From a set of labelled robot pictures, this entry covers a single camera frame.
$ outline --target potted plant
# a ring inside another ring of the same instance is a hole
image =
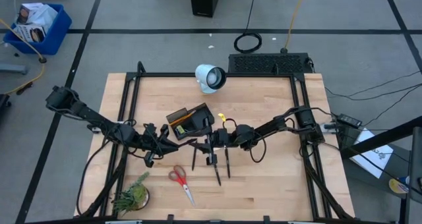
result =
[[[142,184],[148,175],[149,172],[145,172],[128,189],[120,193],[118,199],[113,202],[114,210],[117,212],[124,211],[123,215],[125,215],[128,211],[140,210],[148,204],[150,193]]]

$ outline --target wooden table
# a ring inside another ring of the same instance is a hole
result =
[[[306,74],[305,78],[311,107],[320,107],[329,111],[322,76]],[[100,113],[112,121],[117,120],[124,79],[125,74],[109,74],[105,85]],[[126,115],[129,114],[130,99],[131,96],[128,99]],[[167,123],[166,115],[183,107],[190,109],[203,102],[206,102],[216,119],[214,129],[222,126],[218,113],[235,119],[237,124],[258,127],[293,107],[291,88],[287,78],[229,77],[222,89],[215,94],[206,95],[200,91],[195,78],[147,77],[141,78],[140,81],[135,112],[138,123],[135,129],[142,133],[143,123],[154,123],[159,129],[162,124]],[[313,113],[318,123],[330,121],[330,116],[320,111],[314,110]],[[231,132],[233,125],[228,123],[227,126]],[[100,147],[102,138],[101,134],[94,135],[90,156]],[[169,139],[177,141],[172,132]],[[325,139],[328,143],[337,146],[334,135],[325,135]],[[231,179],[227,177],[224,151],[217,151],[222,186],[218,186],[214,169],[206,166],[206,156],[200,152],[196,157],[195,170],[191,171],[193,147],[184,146],[178,152],[166,155],[162,160],[156,161],[153,168],[145,167],[142,159],[130,155],[125,172],[124,188],[143,172],[149,171],[150,176],[144,184],[152,197],[144,209],[127,213],[119,218],[167,219],[168,214],[174,214],[175,219],[195,220],[259,221],[262,220],[263,215],[269,215],[272,221],[312,220],[305,170],[298,153],[298,135],[279,132],[268,137],[266,142],[267,154],[259,164],[253,163],[249,153],[242,149],[229,150]],[[261,156],[262,147],[263,144],[260,142],[253,149],[255,157]],[[329,191],[350,215],[354,215],[339,151],[324,145],[320,145],[319,148]],[[82,211],[86,210],[104,185],[110,151],[111,145],[92,160],[86,172],[80,198]],[[182,165],[187,172],[187,182],[196,207],[192,207],[179,184],[170,181],[167,177],[175,164]],[[111,198],[114,198],[114,190],[110,192]],[[316,186],[315,190],[319,201],[319,214],[324,215],[320,192]],[[107,214],[111,214],[111,205],[108,205]]]

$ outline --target blue bin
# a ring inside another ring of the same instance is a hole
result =
[[[55,55],[60,48],[61,42],[65,39],[67,30],[72,24],[71,18],[65,12],[64,8],[60,4],[48,4],[54,10],[57,11],[57,16],[53,21],[50,29],[47,32],[43,42],[29,42],[34,48],[36,48],[42,55]],[[3,41],[13,45],[22,53],[35,53],[29,46],[22,42],[16,37],[13,32],[8,31],[3,38]]]

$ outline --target scissor blade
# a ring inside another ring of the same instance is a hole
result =
[[[185,192],[186,192],[186,194],[187,194],[187,196],[188,196],[188,198],[191,200],[191,203],[192,203],[192,206],[194,206],[195,207],[195,202],[193,201],[193,197],[192,197],[192,194],[191,194],[191,191],[189,190],[189,187],[187,186],[187,185],[183,185],[183,189],[185,190]]]

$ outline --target yellow clip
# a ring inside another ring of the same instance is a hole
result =
[[[219,113],[218,116],[220,116],[222,118],[223,122],[226,121],[226,116],[224,116],[222,113]]]

